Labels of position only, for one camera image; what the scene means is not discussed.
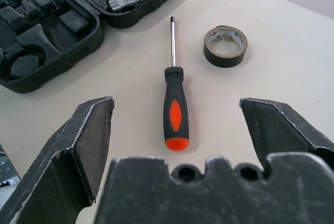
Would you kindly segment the black tool case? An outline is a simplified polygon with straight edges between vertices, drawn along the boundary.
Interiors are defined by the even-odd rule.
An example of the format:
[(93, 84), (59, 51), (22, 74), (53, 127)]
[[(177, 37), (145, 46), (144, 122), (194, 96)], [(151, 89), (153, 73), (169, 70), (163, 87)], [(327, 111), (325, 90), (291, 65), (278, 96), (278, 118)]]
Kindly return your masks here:
[(100, 47), (101, 21), (129, 28), (168, 0), (142, 0), (120, 13), (107, 1), (0, 0), (0, 86), (39, 89)]

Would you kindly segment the black orange Phillips screwdriver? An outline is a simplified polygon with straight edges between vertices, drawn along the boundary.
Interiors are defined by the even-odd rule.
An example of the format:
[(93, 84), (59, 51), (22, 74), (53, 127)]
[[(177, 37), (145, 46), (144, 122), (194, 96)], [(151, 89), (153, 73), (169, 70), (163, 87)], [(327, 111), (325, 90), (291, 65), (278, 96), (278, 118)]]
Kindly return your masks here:
[(171, 17), (171, 66), (164, 71), (166, 90), (163, 104), (164, 143), (172, 151), (189, 145), (187, 102), (183, 89), (184, 70), (176, 64), (175, 18)]

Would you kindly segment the black electrical tape roll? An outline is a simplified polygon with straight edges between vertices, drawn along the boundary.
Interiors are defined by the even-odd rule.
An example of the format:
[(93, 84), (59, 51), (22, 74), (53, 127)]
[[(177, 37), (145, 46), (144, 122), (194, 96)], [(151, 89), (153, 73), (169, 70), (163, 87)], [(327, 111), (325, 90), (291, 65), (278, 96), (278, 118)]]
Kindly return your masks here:
[[(237, 45), (238, 50), (232, 54), (220, 54), (210, 46), (215, 41), (233, 42)], [(212, 65), (230, 68), (242, 62), (247, 47), (247, 37), (241, 30), (230, 26), (216, 26), (209, 30), (204, 37), (203, 54)]]

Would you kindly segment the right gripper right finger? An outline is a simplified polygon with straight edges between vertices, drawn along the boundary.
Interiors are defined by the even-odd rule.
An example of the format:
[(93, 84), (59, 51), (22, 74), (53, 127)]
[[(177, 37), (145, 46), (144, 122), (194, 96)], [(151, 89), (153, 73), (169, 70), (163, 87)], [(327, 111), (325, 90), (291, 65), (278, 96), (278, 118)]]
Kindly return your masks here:
[(286, 103), (241, 98), (255, 153), (261, 165), (268, 154), (303, 152), (321, 157), (334, 170), (334, 142)]

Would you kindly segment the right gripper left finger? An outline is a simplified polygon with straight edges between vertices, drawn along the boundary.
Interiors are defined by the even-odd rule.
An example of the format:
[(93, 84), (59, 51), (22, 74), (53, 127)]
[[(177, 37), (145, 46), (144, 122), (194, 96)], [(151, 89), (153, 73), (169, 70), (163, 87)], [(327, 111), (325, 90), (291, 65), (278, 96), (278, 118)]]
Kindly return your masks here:
[(96, 200), (109, 152), (113, 97), (80, 104), (49, 138), (0, 210), (0, 224), (75, 224)]

